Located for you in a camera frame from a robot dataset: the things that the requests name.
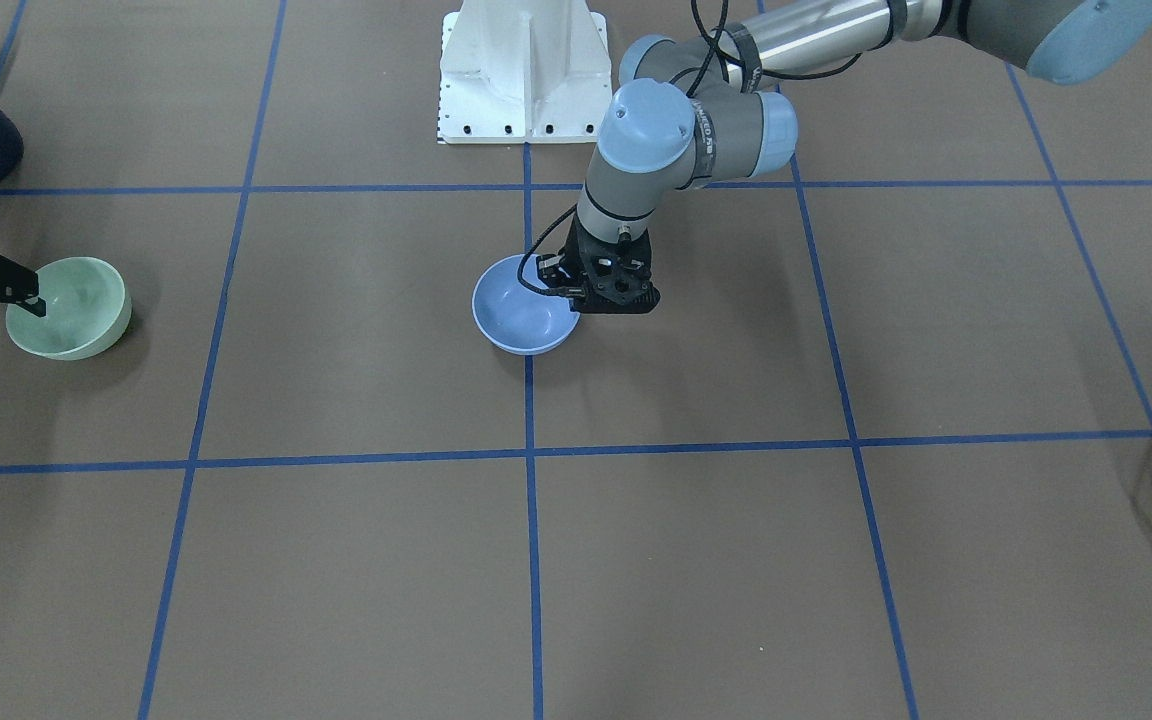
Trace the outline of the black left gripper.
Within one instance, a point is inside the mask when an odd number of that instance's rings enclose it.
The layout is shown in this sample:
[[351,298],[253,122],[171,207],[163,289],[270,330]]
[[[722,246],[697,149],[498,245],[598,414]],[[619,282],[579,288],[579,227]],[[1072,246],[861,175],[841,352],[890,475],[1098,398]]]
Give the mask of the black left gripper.
[[660,301],[649,232],[608,243],[576,220],[563,251],[541,255],[536,274],[540,295],[568,300],[581,314],[646,314]]

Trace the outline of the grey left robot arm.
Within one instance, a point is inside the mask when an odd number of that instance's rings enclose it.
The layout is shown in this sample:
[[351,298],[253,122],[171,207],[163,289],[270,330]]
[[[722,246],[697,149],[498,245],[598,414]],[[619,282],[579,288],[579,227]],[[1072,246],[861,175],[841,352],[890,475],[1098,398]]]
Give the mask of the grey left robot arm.
[[689,41],[637,38],[620,63],[564,247],[535,249],[526,291],[573,313],[657,306],[649,225],[664,195],[786,167],[799,124],[774,82],[824,79],[892,41],[954,38],[1053,85],[1111,68],[1152,26],[1152,1],[791,1]]

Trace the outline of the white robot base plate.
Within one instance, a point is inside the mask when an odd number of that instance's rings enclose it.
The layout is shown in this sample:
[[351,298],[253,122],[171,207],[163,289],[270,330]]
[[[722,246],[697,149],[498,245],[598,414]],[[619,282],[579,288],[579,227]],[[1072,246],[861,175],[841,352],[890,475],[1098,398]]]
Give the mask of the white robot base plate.
[[435,141],[598,141],[612,63],[607,18],[585,1],[465,1],[440,41]]

